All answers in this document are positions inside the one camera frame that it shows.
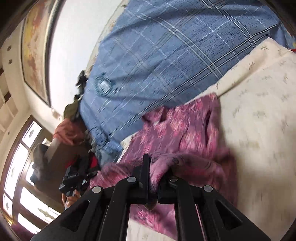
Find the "person's left hand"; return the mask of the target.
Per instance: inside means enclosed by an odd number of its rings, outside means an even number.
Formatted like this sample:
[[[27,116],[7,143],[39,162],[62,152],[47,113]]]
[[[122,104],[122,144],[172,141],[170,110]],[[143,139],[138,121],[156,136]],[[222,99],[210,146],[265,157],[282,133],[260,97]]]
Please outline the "person's left hand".
[[[73,205],[80,198],[81,198],[81,193],[78,190],[74,191],[73,196],[68,196],[68,197],[64,193],[62,193],[62,202],[64,205],[64,210],[68,209],[71,205]]]

